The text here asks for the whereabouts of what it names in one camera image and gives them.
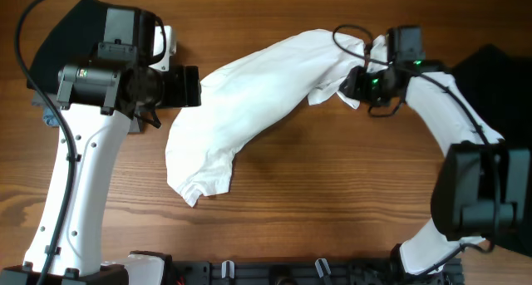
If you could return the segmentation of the white t-shirt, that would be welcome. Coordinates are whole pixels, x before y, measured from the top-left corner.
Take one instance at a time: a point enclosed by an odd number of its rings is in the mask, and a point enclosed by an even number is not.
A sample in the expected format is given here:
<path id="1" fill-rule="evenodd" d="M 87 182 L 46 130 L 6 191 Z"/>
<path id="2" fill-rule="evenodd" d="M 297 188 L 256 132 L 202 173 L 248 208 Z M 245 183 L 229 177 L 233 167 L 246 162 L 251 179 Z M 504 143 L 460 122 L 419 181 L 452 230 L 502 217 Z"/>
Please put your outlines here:
<path id="1" fill-rule="evenodd" d="M 323 29 L 242 57 L 201 81 L 201 104 L 180 111 L 165 148 L 167 183 L 189 205 L 229 192 L 234 156 L 301 100 L 317 105 L 363 64 L 363 40 Z"/>

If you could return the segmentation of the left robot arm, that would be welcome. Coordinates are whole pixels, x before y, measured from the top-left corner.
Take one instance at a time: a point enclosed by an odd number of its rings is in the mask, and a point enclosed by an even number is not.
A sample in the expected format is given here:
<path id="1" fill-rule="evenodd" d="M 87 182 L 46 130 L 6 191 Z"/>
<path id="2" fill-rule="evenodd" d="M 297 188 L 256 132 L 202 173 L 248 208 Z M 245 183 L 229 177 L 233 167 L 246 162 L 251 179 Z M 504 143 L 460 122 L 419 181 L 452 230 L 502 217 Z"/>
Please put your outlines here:
<path id="1" fill-rule="evenodd" d="M 134 251 L 101 258 L 111 175 L 131 122 L 159 108 L 199 106 L 199 71 L 172 66 L 172 31 L 152 12 L 109 7 L 93 56 L 57 74 L 49 106 L 61 128 L 47 200 L 21 264 L 4 284 L 173 284 L 172 258 Z"/>

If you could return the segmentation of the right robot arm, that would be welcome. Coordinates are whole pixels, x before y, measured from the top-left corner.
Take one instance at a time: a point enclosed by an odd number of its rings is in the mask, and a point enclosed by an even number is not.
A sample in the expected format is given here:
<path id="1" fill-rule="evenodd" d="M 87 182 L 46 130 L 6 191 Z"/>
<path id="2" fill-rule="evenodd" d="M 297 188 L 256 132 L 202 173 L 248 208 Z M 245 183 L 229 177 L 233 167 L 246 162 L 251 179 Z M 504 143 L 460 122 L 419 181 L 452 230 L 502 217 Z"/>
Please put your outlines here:
<path id="1" fill-rule="evenodd" d="M 531 151 L 507 145 L 456 86 L 441 61 L 428 60 L 421 28 L 387 30 L 379 60 L 366 48 L 364 63 L 339 86 L 345 97 L 370 109 L 393 99 L 425 122 L 445 160 L 431 196 L 431 219 L 392 254 L 389 277 L 397 283 L 426 280 L 459 253 L 490 253 L 496 239 L 524 222 L 531 186 Z"/>

